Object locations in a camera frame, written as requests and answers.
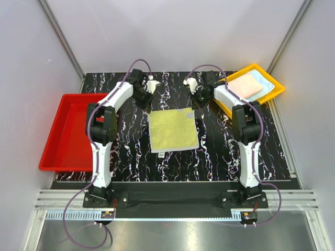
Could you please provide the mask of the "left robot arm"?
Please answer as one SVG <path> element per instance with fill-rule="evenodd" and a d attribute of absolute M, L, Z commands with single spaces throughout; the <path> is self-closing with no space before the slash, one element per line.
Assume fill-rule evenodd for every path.
<path fill-rule="evenodd" d="M 90 141 L 93 155 L 93 174 L 89 185 L 85 186 L 84 202 L 98 207 L 108 207 L 115 203 L 111 188 L 110 150 L 118 133 L 117 111 L 129 98 L 137 106 L 151 112 L 151 102 L 160 82 L 153 75 L 146 76 L 134 69 L 128 76 L 117 82 L 113 90 L 99 102 L 87 107 L 85 133 Z"/>

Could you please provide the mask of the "pink towel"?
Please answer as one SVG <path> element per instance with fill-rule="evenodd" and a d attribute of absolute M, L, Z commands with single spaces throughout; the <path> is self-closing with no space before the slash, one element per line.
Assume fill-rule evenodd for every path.
<path fill-rule="evenodd" d="M 229 81 L 228 86 L 241 98 L 249 98 L 263 89 L 263 86 L 250 73 Z"/>

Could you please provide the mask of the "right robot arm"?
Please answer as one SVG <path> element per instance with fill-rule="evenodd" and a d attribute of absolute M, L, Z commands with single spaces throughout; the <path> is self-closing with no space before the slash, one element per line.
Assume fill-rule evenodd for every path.
<path fill-rule="evenodd" d="M 192 109 L 203 108 L 209 100 L 231 106 L 233 138 L 240 150 L 241 173 L 239 188 L 233 201 L 243 207 L 253 207 L 261 197 L 259 181 L 259 148 L 263 135 L 261 106 L 258 101 L 247 101 L 238 96 L 227 83 L 220 84 L 213 71 L 201 74 L 201 83 L 188 74 L 183 82 L 190 89 Z"/>

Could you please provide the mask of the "light blue towel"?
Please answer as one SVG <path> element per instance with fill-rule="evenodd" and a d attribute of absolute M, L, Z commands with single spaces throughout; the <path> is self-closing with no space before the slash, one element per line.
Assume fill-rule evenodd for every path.
<path fill-rule="evenodd" d="M 249 73 L 251 74 L 251 76 L 253 76 L 255 78 L 255 80 L 261 84 L 262 89 L 257 92 L 256 94 L 250 96 L 247 98 L 247 100 L 249 101 L 255 101 L 258 100 L 262 97 L 264 97 L 265 95 L 269 94 L 275 87 L 274 84 L 272 84 L 270 81 L 268 81 L 258 70 L 253 69 L 251 71 L 249 71 Z"/>

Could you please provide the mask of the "olive yellow towel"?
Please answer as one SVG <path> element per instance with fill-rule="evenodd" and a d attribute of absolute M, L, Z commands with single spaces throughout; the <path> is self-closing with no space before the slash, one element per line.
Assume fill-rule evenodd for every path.
<path fill-rule="evenodd" d="M 152 153 L 194 150 L 199 139 L 192 108 L 157 110 L 148 115 Z"/>

